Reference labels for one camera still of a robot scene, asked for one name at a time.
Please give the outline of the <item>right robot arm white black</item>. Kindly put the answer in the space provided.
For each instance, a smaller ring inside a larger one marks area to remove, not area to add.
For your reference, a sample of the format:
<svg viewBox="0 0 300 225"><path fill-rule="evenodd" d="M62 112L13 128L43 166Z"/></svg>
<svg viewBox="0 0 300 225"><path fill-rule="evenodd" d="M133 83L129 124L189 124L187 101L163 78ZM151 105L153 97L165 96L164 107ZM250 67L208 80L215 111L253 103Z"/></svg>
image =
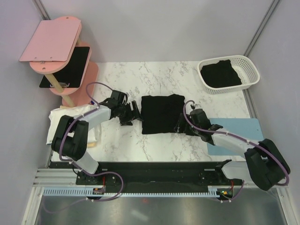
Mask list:
<svg viewBox="0 0 300 225"><path fill-rule="evenodd" d="M190 114L181 112L174 130L198 136L209 145L225 148L244 158L244 161L228 159L217 165L214 177L219 184L239 179L252 182L264 191L289 184L290 168L270 139L255 141L230 133L223 126L212 124L202 109L194 109Z"/></svg>

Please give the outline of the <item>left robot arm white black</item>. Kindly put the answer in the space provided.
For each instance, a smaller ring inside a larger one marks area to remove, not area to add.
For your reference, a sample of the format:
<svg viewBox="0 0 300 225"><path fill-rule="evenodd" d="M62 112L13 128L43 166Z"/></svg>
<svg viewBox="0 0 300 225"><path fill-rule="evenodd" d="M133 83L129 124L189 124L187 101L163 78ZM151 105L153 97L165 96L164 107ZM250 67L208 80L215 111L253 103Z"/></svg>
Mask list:
<svg viewBox="0 0 300 225"><path fill-rule="evenodd" d="M84 170L92 184L99 184L103 173L98 170L99 163L87 152L88 132L113 118L118 118L121 126L131 126L134 120L141 121L136 101L128 103L127 100L127 94L113 90L111 96L97 103L95 108L75 117L64 115L58 123L51 149L62 161Z"/></svg>

